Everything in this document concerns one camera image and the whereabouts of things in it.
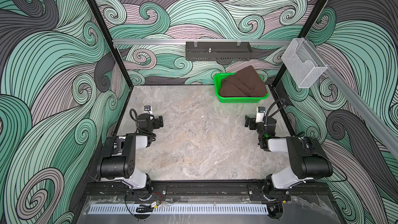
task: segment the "folded brown fabric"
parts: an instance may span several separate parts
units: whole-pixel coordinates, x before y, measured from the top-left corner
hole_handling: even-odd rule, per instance
[[[267,87],[253,66],[245,67],[221,81],[222,97],[264,97]]]

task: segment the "brown cloth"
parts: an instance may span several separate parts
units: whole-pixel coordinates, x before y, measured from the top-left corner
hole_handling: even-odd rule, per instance
[[[222,97],[264,97],[267,87],[252,66],[248,66],[221,81],[218,94]]]

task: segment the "red wire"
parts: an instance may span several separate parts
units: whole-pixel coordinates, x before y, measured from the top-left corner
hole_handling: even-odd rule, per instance
[[[159,205],[162,203],[162,195],[159,192],[153,192],[152,194],[157,193],[160,196],[160,203]]]

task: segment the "white slotted strip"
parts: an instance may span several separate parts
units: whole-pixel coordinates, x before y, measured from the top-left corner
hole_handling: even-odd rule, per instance
[[[127,204],[133,214],[139,204]],[[130,214],[125,204],[91,204],[88,214]],[[162,204],[144,214],[268,214],[262,204]]]

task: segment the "wave pattern wall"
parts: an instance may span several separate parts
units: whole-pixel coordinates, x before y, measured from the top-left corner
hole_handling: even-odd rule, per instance
[[[121,114],[129,89],[92,19],[86,0],[0,0],[2,223],[71,223]]]
[[[96,0],[113,38],[292,39],[317,0]],[[131,46],[123,59],[133,84],[213,84],[216,73],[249,65],[266,83],[281,67],[281,47],[254,48],[249,62],[187,62],[184,47]]]
[[[398,136],[398,0],[328,0],[308,38]],[[277,88],[296,132],[317,137],[347,174],[328,182],[347,223],[397,223],[398,162],[323,75],[298,89],[289,73]],[[335,172],[330,181],[342,179]]]

